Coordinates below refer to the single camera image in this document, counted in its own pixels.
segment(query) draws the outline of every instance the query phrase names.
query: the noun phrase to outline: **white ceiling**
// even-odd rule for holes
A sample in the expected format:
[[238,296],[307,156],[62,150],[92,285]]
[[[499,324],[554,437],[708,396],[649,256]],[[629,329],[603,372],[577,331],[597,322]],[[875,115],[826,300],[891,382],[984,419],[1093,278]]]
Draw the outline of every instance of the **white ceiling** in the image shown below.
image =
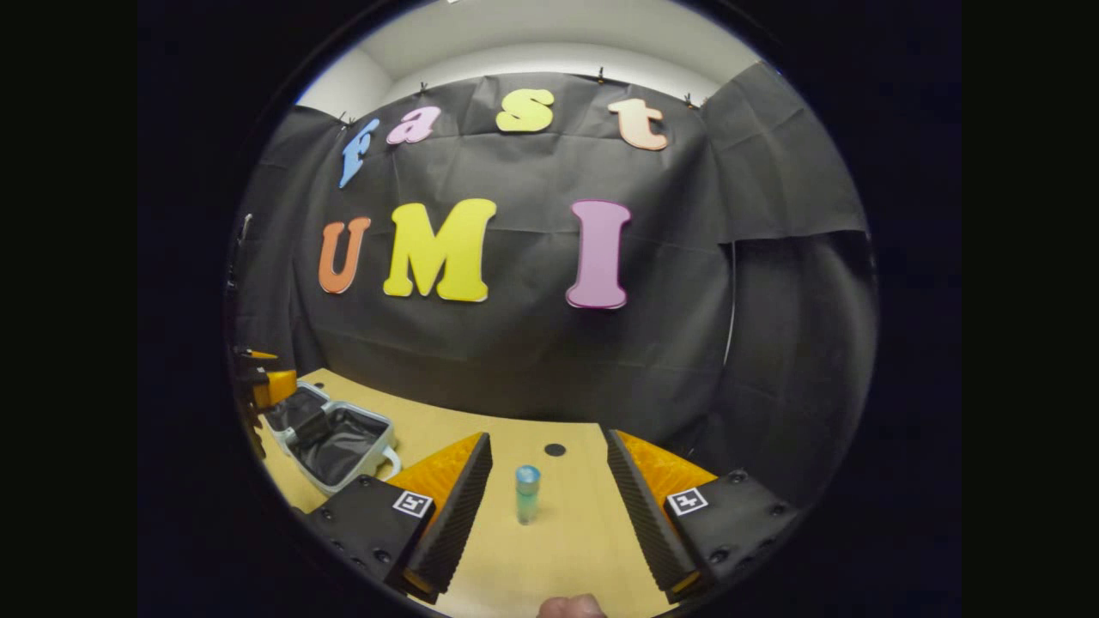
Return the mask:
[[[396,81],[455,56],[524,43],[586,43],[732,79],[758,55],[668,0],[437,0],[366,37],[360,48]],[[591,58],[592,73],[598,57]]]

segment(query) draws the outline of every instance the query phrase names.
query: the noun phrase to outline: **green vial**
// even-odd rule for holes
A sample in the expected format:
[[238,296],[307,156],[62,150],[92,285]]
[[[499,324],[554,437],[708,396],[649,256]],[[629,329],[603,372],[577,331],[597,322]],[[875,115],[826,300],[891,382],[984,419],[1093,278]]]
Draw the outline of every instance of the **green vial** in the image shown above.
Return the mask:
[[539,479],[542,473],[533,465],[515,471],[515,499],[520,523],[530,523],[539,510]]

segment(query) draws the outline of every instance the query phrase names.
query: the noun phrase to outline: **yellow letter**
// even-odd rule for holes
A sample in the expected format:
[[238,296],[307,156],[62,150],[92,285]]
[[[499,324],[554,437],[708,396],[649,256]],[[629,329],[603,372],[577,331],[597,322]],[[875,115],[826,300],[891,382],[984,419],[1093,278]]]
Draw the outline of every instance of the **yellow letter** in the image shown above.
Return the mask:
[[542,131],[553,122],[553,92],[548,90],[514,90],[503,98],[503,111],[496,115],[500,131]]
[[496,203],[487,199],[465,199],[451,210],[439,229],[431,231],[428,209],[422,203],[406,203],[393,211],[393,260],[389,278],[381,289],[389,296],[409,296],[409,265],[421,296],[431,294],[439,269],[446,263],[443,280],[435,290],[441,298],[480,302],[488,298],[488,286],[480,279],[485,227],[496,214]]

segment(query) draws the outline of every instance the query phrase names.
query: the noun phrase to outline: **blue letter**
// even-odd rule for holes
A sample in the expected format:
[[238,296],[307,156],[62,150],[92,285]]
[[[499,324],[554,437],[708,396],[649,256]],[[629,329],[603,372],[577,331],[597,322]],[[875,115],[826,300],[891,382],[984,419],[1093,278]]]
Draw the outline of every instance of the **blue letter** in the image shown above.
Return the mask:
[[363,155],[366,154],[366,148],[370,147],[370,131],[377,129],[379,123],[377,118],[371,120],[344,148],[344,177],[340,179],[341,189],[351,181],[358,168],[363,167]]

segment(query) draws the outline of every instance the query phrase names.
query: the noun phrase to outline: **blue cap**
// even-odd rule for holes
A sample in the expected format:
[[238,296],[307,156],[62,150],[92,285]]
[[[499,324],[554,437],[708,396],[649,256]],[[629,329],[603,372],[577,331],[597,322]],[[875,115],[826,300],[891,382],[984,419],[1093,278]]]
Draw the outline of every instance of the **blue cap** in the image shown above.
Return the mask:
[[533,465],[522,465],[515,471],[515,489],[523,495],[530,496],[539,490],[539,479],[542,473]]

